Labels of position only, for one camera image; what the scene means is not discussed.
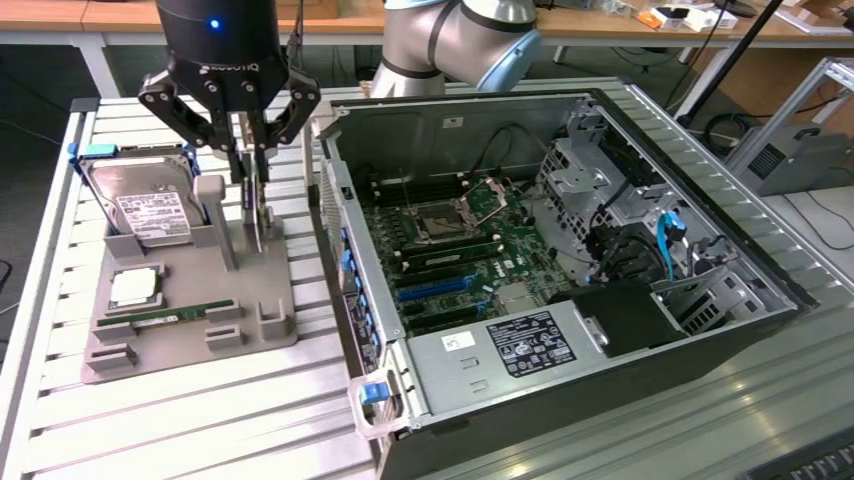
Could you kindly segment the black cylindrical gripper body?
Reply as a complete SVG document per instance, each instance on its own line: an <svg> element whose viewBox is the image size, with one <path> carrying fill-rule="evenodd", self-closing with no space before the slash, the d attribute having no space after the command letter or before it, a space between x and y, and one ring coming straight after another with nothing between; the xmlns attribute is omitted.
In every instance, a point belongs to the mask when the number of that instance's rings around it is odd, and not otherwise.
<svg viewBox="0 0 854 480"><path fill-rule="evenodd" d="M172 81L206 109L265 108L288 79L273 1L156 3Z"/></svg>

